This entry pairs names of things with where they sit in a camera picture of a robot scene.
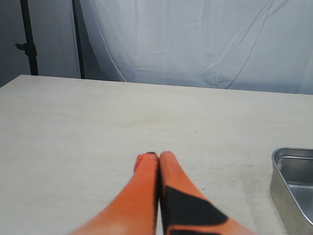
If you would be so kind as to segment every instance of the orange and black gripper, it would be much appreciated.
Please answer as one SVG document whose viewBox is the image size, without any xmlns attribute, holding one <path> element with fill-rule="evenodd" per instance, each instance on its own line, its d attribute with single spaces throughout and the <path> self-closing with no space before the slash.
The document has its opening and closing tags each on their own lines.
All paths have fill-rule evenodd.
<svg viewBox="0 0 313 235">
<path fill-rule="evenodd" d="M 154 235 L 158 198 L 164 235 L 255 234 L 214 207 L 167 151 L 139 155 L 124 189 L 72 235 Z"/>
</svg>

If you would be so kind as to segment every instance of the table surface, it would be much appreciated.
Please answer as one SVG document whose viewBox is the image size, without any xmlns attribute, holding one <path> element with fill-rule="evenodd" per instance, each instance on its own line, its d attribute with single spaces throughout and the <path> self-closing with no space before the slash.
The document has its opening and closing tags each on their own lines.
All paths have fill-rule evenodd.
<svg viewBox="0 0 313 235">
<path fill-rule="evenodd" d="M 0 88 L 1 232 L 66 234 L 120 192 L 137 154 L 171 150 L 226 214 L 284 234 L 271 154 L 312 147 L 312 106 L 310 95 L 22 75 Z"/>
</svg>

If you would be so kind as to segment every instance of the metal tray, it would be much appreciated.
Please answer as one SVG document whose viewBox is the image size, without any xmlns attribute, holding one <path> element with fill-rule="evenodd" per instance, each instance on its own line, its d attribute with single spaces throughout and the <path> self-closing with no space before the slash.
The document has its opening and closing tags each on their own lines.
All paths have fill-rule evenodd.
<svg viewBox="0 0 313 235">
<path fill-rule="evenodd" d="M 272 155 L 270 194 L 289 235 L 313 235 L 313 149 L 280 148 Z"/>
</svg>

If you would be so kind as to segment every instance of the white fabric backdrop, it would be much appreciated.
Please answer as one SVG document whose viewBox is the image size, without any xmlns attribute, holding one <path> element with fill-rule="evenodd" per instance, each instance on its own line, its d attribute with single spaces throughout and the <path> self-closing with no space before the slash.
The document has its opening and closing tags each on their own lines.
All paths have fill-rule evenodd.
<svg viewBox="0 0 313 235">
<path fill-rule="evenodd" d="M 313 94 L 312 0 L 81 0 L 120 81 Z"/>
</svg>

